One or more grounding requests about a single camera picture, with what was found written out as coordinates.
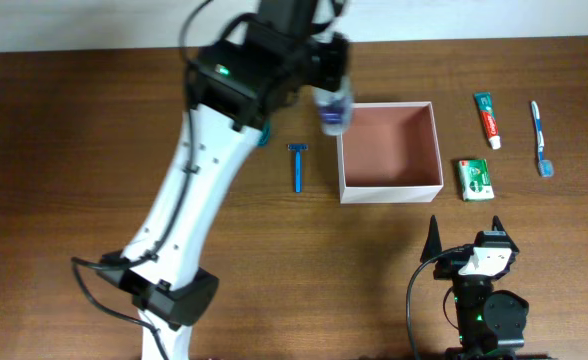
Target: clear plastic bottle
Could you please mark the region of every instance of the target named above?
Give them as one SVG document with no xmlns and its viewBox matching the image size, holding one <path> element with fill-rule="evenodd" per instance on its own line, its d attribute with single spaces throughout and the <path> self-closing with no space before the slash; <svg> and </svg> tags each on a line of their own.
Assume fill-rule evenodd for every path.
<svg viewBox="0 0 588 360">
<path fill-rule="evenodd" d="M 329 136 L 343 134 L 352 123 L 352 87 L 350 78 L 341 79 L 341 87 L 336 92 L 314 88 L 314 102 L 321 115 L 323 133 Z"/>
</svg>

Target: toothbrush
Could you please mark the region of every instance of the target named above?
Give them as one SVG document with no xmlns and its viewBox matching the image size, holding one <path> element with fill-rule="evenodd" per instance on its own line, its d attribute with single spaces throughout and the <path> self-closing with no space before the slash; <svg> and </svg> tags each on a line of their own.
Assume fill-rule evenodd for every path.
<svg viewBox="0 0 588 360">
<path fill-rule="evenodd" d="M 536 101 L 532 101 L 532 116 L 534 117 L 534 126 L 536 127 L 536 142 L 538 144 L 538 172 L 542 177 L 554 176 L 554 166 L 550 160 L 545 160 L 543 148 L 545 140 L 543 139 L 543 126 L 541 125 L 541 113 L 538 111 Z"/>
</svg>

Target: green led light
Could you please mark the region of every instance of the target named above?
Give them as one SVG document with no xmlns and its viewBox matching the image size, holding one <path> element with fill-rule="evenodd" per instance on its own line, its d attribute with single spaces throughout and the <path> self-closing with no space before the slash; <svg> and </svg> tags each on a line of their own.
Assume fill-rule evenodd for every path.
<svg viewBox="0 0 588 360">
<path fill-rule="evenodd" d="M 226 68 L 223 65 L 216 65 L 216 72 L 223 75 L 223 76 L 228 76 L 230 74 L 230 69 Z"/>
</svg>

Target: printed label on soap box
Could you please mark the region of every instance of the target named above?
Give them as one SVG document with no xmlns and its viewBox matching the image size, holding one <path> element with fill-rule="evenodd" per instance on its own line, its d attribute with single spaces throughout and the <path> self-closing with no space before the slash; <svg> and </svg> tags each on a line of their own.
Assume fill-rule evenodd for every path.
<svg viewBox="0 0 588 360">
<path fill-rule="evenodd" d="M 458 172 L 463 187 L 463 200 L 483 201 L 494 198 L 485 159 L 459 161 Z"/>
</svg>

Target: pink box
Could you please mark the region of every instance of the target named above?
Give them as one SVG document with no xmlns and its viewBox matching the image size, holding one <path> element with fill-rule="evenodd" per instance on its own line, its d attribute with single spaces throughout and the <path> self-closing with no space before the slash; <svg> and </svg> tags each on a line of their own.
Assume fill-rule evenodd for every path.
<svg viewBox="0 0 588 360">
<path fill-rule="evenodd" d="M 431 102 L 354 104 L 337 148 L 342 204 L 430 202 L 443 188 Z"/>
</svg>

